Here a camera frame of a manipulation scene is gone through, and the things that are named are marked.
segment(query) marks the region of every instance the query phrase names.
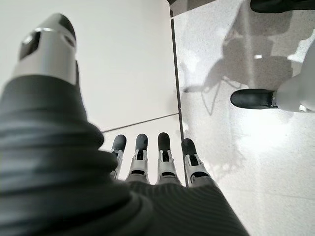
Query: reflective floor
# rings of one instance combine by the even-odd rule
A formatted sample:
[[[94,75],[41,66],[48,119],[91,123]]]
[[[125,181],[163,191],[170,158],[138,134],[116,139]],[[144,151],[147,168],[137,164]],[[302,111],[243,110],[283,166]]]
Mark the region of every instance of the reflective floor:
[[[259,14],[248,0],[217,0],[174,22],[184,137],[250,234],[311,235],[315,116],[242,110],[229,97],[299,74],[315,13]]]

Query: floor tile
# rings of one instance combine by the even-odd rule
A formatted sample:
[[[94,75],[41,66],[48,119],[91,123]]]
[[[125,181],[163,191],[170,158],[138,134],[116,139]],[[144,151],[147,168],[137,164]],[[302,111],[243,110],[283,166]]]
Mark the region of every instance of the floor tile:
[[[123,163],[119,179],[126,179],[134,155],[135,142],[139,134],[148,136],[148,176],[151,184],[155,184],[158,178],[158,135],[165,132],[171,141],[172,157],[179,180],[185,185],[185,173],[183,164],[183,154],[181,149],[181,135],[178,115],[169,116],[150,122],[133,125],[130,127],[110,131],[104,134],[105,142],[101,149],[110,150],[115,137],[124,134],[127,137],[127,145],[123,155]]]
[[[312,235],[314,200],[221,189],[250,235]]]

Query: robotic hand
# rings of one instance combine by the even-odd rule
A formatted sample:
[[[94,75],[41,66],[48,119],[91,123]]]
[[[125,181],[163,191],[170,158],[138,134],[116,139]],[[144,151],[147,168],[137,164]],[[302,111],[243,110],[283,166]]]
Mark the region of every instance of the robotic hand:
[[[126,181],[119,181],[126,138],[98,150],[79,88],[76,37],[61,14],[22,42],[0,100],[0,235],[248,235],[200,161],[182,149],[181,186],[167,134],[158,137],[157,185],[148,184],[148,139],[141,134]]]

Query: black fingertip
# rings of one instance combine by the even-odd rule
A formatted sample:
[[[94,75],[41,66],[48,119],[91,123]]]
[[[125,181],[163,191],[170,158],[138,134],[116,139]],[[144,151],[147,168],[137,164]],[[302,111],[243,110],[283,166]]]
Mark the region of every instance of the black fingertip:
[[[112,149],[121,150],[124,152],[126,143],[127,143],[127,138],[125,137],[125,135],[120,134],[116,136],[116,138],[114,139]]]
[[[171,143],[167,133],[160,133],[157,138],[158,150],[171,150]]]
[[[184,139],[182,141],[182,151],[183,156],[197,154],[195,144],[191,139]]]
[[[148,137],[145,134],[139,134],[136,140],[136,150],[147,150]]]
[[[60,20],[58,22],[72,34],[74,39],[76,39],[73,25],[71,24],[70,20],[67,17],[65,17],[63,14],[60,14]]]

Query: white floor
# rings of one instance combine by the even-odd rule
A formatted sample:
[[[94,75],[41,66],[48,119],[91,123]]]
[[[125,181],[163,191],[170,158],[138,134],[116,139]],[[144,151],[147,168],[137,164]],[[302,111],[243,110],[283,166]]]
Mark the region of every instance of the white floor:
[[[250,234],[313,235],[315,116],[242,110],[229,98],[298,74],[315,13],[264,15],[247,0],[217,0],[174,21],[184,137]]]

